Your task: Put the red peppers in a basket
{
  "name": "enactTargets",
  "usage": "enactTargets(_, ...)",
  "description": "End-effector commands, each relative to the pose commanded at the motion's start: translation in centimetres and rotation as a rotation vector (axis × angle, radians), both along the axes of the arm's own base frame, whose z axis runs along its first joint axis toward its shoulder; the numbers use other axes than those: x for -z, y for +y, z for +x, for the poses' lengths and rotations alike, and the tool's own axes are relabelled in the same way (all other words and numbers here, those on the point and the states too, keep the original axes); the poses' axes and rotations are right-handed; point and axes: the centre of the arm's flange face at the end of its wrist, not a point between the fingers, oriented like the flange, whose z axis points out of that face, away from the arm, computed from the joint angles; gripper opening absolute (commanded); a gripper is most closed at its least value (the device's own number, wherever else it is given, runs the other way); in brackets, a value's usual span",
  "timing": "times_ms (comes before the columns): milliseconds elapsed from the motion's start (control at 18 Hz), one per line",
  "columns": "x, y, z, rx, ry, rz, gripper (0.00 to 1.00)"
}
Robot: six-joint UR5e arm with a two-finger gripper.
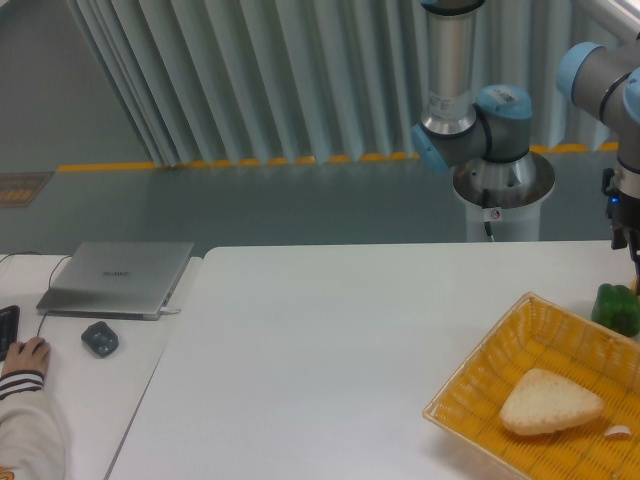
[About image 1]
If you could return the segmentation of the person's hand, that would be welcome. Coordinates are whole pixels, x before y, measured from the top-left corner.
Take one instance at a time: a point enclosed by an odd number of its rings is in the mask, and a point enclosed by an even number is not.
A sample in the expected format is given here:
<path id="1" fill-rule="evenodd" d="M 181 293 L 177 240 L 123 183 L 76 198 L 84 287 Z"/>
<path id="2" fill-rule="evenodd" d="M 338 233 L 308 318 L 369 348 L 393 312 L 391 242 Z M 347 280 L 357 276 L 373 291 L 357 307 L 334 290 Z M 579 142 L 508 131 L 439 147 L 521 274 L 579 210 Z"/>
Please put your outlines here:
<path id="1" fill-rule="evenodd" d="M 1 376 L 6 377 L 12 374 L 31 372 L 37 373 L 45 378 L 50 363 L 51 347 L 48 356 L 44 358 L 34 356 L 32 351 L 40 338 L 41 337 L 33 337 L 25 343 L 14 342 L 10 346 L 4 361 Z"/>

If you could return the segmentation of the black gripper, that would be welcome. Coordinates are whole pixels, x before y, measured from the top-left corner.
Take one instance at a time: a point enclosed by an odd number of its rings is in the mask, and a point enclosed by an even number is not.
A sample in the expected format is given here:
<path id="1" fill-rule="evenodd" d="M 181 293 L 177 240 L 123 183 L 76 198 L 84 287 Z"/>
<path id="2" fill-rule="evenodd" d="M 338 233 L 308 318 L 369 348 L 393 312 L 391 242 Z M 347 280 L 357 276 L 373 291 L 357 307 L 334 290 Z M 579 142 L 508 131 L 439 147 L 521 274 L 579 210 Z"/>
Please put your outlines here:
<path id="1" fill-rule="evenodd" d="M 628 232 L 639 232 L 639 172 L 626 167 L 606 168 L 601 192 L 607 198 L 606 216 L 612 226 L 612 249 L 626 248 Z M 640 286 L 639 235 L 630 235 L 630 255 Z"/>

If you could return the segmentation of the forearm in cream sleeve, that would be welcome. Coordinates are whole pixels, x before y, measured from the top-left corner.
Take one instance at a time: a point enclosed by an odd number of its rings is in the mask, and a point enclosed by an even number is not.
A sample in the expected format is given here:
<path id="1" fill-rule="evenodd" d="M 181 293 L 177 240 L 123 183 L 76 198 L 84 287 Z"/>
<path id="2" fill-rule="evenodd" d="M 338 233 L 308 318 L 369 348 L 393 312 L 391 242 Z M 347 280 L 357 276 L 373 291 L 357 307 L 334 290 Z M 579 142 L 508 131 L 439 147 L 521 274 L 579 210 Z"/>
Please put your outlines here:
<path id="1" fill-rule="evenodd" d="M 62 479 L 65 446 L 43 390 L 44 375 L 18 370 L 1 377 L 1 477 Z"/>

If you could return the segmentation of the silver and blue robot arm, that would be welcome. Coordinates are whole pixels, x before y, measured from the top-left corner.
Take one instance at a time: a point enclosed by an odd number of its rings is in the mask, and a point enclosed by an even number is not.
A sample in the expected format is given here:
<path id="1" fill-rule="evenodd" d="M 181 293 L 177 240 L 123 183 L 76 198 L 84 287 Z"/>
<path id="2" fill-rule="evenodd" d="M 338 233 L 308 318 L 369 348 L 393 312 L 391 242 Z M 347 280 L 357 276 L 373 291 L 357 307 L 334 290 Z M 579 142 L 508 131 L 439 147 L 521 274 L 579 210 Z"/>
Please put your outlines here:
<path id="1" fill-rule="evenodd" d="M 555 175 L 530 149 L 532 102 L 513 85 L 471 92 L 475 18 L 480 1 L 423 1 L 429 37 L 428 101 L 411 139 L 424 164 L 454 171 L 454 190 L 487 214 L 538 206 Z M 621 27 L 627 44 L 614 51 L 592 42 L 561 59 L 556 86 L 570 103 L 617 134 L 616 163 L 602 174 L 611 247 L 639 261 L 639 7 L 631 1 L 583 1 L 609 29 Z"/>

